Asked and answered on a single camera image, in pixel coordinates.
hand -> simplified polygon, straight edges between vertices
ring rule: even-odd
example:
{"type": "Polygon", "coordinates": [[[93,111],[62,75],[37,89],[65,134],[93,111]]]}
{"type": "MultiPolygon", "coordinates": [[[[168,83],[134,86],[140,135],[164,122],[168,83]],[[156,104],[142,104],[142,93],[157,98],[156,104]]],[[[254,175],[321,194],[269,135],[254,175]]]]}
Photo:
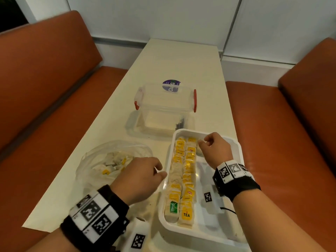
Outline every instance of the hand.
{"type": "Polygon", "coordinates": [[[151,196],[167,173],[156,157],[136,157],[110,185],[111,190],[127,205],[141,202],[151,196]]]}
{"type": "Polygon", "coordinates": [[[204,140],[206,142],[199,140],[198,145],[208,165],[213,169],[216,169],[223,162],[233,160],[230,144],[218,133],[211,133],[204,140]]]}

red handle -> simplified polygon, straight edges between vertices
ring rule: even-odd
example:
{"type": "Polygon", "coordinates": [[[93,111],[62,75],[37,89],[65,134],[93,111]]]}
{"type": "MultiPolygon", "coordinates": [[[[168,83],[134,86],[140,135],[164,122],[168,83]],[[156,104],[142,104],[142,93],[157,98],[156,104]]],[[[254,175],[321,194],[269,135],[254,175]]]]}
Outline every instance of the red handle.
{"type": "Polygon", "coordinates": [[[194,89],[194,112],[196,112],[197,109],[197,93],[196,89],[194,89]]]}
{"type": "Polygon", "coordinates": [[[138,110],[140,107],[137,105],[137,101],[134,101],[135,109],[138,110]]]}

person's right arm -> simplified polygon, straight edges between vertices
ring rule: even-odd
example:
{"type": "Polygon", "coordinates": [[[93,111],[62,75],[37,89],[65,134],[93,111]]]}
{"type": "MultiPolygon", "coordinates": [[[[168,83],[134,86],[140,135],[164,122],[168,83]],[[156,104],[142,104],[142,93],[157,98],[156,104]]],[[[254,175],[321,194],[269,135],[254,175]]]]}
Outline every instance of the person's right arm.
{"type": "MultiPolygon", "coordinates": [[[[213,169],[233,159],[230,144],[218,133],[204,140],[199,147],[213,169]]],[[[253,252],[325,251],[259,189],[239,193],[233,206],[253,252]]]]}

black wristband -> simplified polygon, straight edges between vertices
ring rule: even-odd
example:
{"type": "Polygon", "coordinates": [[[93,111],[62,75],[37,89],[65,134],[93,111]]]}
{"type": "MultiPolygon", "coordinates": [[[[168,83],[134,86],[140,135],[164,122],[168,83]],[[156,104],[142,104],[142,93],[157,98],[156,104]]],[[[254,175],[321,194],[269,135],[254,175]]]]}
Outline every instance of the black wristband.
{"type": "Polygon", "coordinates": [[[65,237],[82,252],[109,251],[129,223],[128,205],[108,185],[98,192],[76,204],[61,224],[65,237]]]}
{"type": "Polygon", "coordinates": [[[219,165],[212,178],[219,195],[229,197],[232,202],[236,195],[242,191],[261,190],[245,166],[237,164],[234,160],[219,165]]]}

person's left arm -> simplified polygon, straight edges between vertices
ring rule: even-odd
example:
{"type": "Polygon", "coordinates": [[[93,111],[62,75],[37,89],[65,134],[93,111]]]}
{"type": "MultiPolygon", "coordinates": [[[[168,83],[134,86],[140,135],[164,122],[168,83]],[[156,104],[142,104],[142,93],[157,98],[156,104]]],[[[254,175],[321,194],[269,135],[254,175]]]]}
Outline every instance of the person's left arm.
{"type": "MultiPolygon", "coordinates": [[[[151,196],[167,173],[155,157],[135,158],[110,185],[111,191],[126,205],[141,202],[151,196]]],[[[79,250],[64,235],[61,228],[56,229],[27,252],[78,252],[79,250]]]]}

